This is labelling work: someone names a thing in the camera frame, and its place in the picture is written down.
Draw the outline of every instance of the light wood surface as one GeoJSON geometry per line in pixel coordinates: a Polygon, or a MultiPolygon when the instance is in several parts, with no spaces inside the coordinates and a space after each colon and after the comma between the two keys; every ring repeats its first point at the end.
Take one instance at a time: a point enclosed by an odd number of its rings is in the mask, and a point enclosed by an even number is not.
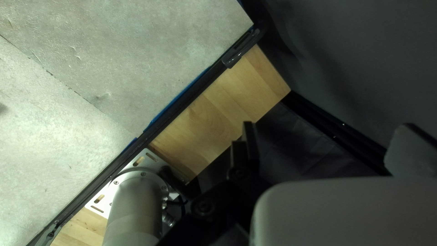
{"type": "Polygon", "coordinates": [[[53,240],[51,246],[101,246],[107,219],[82,208],[53,240]]]}
{"type": "MultiPolygon", "coordinates": [[[[244,120],[256,122],[290,88],[258,46],[227,69],[153,142],[150,148],[194,178],[241,136],[244,120]]],[[[107,219],[83,208],[52,246],[101,246],[107,219]]]]}

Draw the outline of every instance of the gray panel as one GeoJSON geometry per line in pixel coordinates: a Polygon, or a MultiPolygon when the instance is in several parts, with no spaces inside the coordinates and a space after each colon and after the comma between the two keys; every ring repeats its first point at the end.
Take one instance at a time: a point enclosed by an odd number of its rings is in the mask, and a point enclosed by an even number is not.
{"type": "Polygon", "coordinates": [[[287,182],[258,200],[253,246],[437,244],[437,181],[392,177],[287,182]]]}
{"type": "Polygon", "coordinates": [[[393,176],[437,178],[436,140],[414,125],[401,125],[390,142],[384,164],[393,176]]]}

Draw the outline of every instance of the black metal bracket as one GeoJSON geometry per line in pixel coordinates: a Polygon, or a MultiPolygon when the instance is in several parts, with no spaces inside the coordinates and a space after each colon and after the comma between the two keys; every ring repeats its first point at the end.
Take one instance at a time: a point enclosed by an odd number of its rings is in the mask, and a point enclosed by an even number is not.
{"type": "Polygon", "coordinates": [[[227,179],[195,197],[191,213],[178,221],[157,246],[205,246],[235,222],[249,232],[255,203],[271,185],[258,175],[253,124],[244,122],[243,132],[243,140],[232,142],[227,179]]]}
{"type": "Polygon", "coordinates": [[[227,68],[232,68],[241,57],[246,54],[267,31],[267,25],[258,23],[258,27],[248,30],[243,38],[235,43],[222,57],[222,62],[227,68]]]}
{"type": "Polygon", "coordinates": [[[193,200],[196,196],[198,196],[201,191],[199,184],[196,183],[196,180],[192,180],[190,184],[187,186],[184,182],[178,179],[171,171],[169,166],[163,166],[158,173],[161,178],[163,178],[167,183],[181,196],[183,196],[187,200],[193,200]]]}

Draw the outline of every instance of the black strip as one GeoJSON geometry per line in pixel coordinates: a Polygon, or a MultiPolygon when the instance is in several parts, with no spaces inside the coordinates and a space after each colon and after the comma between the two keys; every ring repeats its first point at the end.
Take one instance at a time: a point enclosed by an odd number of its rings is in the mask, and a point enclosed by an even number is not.
{"type": "Polygon", "coordinates": [[[258,173],[260,169],[260,153],[255,133],[255,126],[251,121],[243,122],[243,141],[246,141],[248,168],[253,172],[258,173]]]}
{"type": "Polygon", "coordinates": [[[437,140],[429,135],[426,131],[420,129],[418,126],[416,126],[413,123],[405,123],[406,127],[408,127],[410,130],[412,130],[414,133],[419,135],[422,139],[424,139],[427,143],[429,143],[434,148],[437,148],[437,140]]]}
{"type": "MultiPolygon", "coordinates": [[[[246,36],[242,35],[233,46],[246,36]]],[[[27,246],[34,246],[43,232],[52,224],[63,226],[83,206],[97,194],[111,179],[113,179],[136,155],[146,148],[182,111],[184,111],[210,84],[212,84],[227,68],[222,62],[222,56],[188,88],[138,139],[130,144],[115,160],[111,162],[79,195],[68,204],[27,246]]]]}
{"type": "Polygon", "coordinates": [[[281,102],[379,175],[391,176],[391,173],[384,167],[384,155],[387,151],[384,147],[296,92],[290,92],[281,102]]]}

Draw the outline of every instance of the silver cylinder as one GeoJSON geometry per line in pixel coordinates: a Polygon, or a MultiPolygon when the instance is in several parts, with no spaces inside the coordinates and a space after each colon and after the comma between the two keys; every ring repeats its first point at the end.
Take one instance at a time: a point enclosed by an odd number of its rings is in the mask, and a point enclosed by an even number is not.
{"type": "Polygon", "coordinates": [[[162,233],[162,192],[155,181],[135,177],[118,184],[103,246],[154,246],[162,233]]]}

